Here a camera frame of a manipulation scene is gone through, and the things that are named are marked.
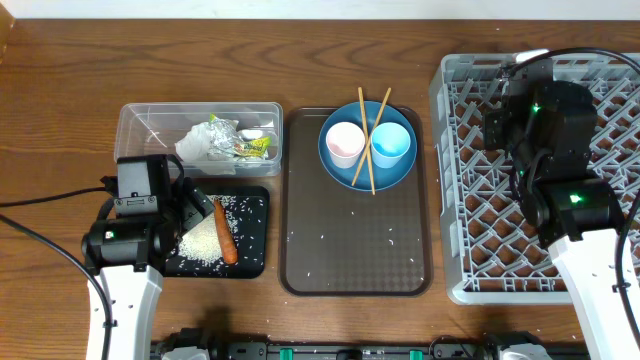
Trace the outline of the light blue bowl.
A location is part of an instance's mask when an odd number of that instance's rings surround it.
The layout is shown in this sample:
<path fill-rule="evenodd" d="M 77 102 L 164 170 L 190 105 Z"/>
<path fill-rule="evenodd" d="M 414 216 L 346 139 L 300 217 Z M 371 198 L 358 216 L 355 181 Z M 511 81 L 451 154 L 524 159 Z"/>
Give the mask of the light blue bowl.
<path fill-rule="evenodd" d="M 519 64 L 519 63 L 523 63 L 523 62 L 525 62 L 527 60 L 530 60 L 530 59 L 532 59 L 534 57 L 546 54 L 548 52 L 549 52 L 548 49 L 528 50 L 528 51 L 514 53 L 513 56 L 512 56 L 512 59 L 516 64 Z"/>

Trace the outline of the white paper napkin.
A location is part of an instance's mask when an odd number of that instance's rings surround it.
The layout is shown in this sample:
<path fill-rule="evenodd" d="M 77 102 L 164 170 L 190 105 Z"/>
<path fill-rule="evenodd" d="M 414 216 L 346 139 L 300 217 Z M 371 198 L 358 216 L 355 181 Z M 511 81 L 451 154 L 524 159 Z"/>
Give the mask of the white paper napkin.
<path fill-rule="evenodd" d="M 211 161 L 207 159 L 209 148 L 209 137 L 206 134 L 206 124 L 203 122 L 194 125 L 191 130 L 178 142 L 175 149 L 178 157 L 187 165 L 193 165 L 198 171 L 209 176 L 231 176 L 236 175 L 240 169 L 251 169 L 260 167 L 271 155 L 270 147 L 276 144 L 277 136 L 273 131 L 259 128 L 247 128 L 237 131 L 242 140 L 248 141 L 261 137 L 270 137 L 271 145 L 268 148 L 265 158 L 234 157 L 228 160 Z"/>

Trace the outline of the pile of white rice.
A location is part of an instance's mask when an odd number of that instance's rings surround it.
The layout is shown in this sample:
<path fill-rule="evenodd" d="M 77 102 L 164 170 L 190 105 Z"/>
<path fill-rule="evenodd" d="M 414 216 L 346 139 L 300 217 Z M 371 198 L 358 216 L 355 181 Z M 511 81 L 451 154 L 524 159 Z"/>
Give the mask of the pile of white rice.
<path fill-rule="evenodd" d="M 231 215 L 230 206 L 234 204 L 235 198 L 232 196 L 212 195 L 209 199 L 212 202 L 214 199 L 218 199 L 222 204 L 226 221 L 233 237 L 235 223 Z M 178 254 L 187 260 L 194 260 L 203 265 L 213 265 L 218 260 L 228 265 L 223 260 L 219 246 L 214 213 L 182 237 L 178 247 Z"/>

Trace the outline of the orange carrot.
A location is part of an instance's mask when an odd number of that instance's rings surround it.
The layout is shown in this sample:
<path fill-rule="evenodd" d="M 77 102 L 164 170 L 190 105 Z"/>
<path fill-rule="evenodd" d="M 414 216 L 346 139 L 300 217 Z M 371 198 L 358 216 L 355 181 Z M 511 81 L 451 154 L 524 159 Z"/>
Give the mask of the orange carrot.
<path fill-rule="evenodd" d="M 214 220 L 218 236 L 219 246 L 223 260 L 228 265 L 233 265 L 238 261 L 238 252 L 226 221 L 224 208 L 218 199 L 213 200 Z"/>

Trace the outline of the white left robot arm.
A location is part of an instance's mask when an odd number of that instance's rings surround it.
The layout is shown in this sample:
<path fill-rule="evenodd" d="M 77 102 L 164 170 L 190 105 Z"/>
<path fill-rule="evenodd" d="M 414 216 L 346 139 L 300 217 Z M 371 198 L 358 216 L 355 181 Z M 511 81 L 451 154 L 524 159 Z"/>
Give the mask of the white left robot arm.
<path fill-rule="evenodd" d="M 213 215 L 199 188 L 108 199 L 82 241 L 89 272 L 88 359 L 148 359 L 165 265 Z"/>

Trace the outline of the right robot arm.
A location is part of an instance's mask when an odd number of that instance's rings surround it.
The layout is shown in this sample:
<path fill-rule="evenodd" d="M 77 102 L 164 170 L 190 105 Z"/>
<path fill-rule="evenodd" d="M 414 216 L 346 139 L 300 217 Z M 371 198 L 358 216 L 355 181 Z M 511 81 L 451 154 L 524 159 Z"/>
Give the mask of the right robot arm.
<path fill-rule="evenodd" d="M 504 103 L 483 117 L 487 150 L 512 160 L 510 189 L 570 294 L 593 359 L 639 356 L 639 283 L 627 239 L 637 203 L 621 209 L 589 170 L 593 95 L 554 77 L 549 51 L 502 68 Z"/>

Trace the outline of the yellow green snack packet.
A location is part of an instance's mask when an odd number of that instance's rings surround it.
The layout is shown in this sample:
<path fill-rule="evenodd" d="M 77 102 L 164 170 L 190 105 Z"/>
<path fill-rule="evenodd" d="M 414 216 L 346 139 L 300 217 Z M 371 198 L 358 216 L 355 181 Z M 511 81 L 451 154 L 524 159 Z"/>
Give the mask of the yellow green snack packet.
<path fill-rule="evenodd" d="M 261 137 L 248 141 L 240 140 L 234 145 L 234 152 L 239 157 L 265 158 L 270 145 L 270 137 Z"/>

